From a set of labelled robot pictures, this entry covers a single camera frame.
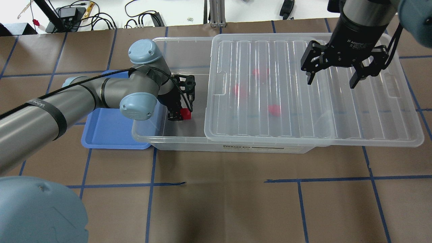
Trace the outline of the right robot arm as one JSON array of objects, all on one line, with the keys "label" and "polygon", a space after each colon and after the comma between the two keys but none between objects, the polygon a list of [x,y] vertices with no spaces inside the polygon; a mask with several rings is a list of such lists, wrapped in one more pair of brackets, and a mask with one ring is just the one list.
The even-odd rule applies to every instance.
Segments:
[{"label": "right robot arm", "polygon": [[351,89],[376,77],[393,60],[403,30],[431,48],[430,0],[329,0],[327,11],[339,13],[339,20],[327,44],[313,40],[304,51],[301,70],[308,85],[332,66],[355,69]]}]

